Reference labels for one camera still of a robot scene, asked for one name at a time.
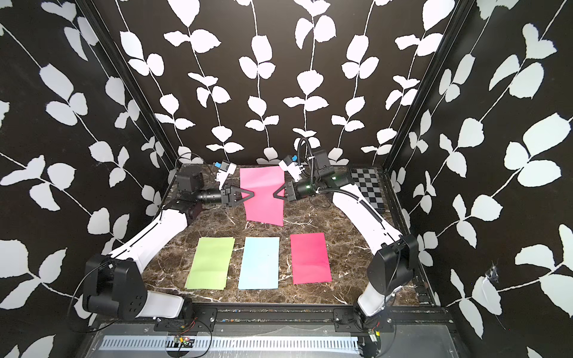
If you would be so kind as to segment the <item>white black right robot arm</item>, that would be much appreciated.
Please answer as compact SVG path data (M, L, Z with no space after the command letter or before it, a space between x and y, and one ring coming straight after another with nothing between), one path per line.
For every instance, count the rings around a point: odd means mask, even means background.
M329 195L331 202L351 221L368 244L373 258L367 268L368 285L358 298L365 317L384 310L419 265L419 244L401 234L363 196L350 175L331 175L316 181L288 181L273 192L284 201L298 201L315 195Z

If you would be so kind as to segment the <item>light blue paper sheet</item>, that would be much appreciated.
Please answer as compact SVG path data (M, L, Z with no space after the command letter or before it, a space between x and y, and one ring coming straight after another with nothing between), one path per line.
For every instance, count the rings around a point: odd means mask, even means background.
M239 290L277 289L279 238L246 237Z

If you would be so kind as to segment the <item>pink paper sheet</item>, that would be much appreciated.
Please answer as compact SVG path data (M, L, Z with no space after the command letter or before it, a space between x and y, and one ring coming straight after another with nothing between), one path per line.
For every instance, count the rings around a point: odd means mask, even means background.
M270 225L284 225L284 201L274 192L285 184L284 171L279 166L240 169L240 187L255 195L244 202L246 219Z
M332 281L325 234L293 234L290 244L295 285Z

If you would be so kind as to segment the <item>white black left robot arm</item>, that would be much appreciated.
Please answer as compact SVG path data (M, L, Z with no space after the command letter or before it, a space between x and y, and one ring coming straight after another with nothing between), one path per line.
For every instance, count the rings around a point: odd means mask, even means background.
M254 192L234 185L223 189L179 191L131 240L109 254L98 254L87 261L82 282L82 308L123 321L179 319L185 299L147 290L142 273L167 243L198 218L204 205L219 203L234 207L254 197Z

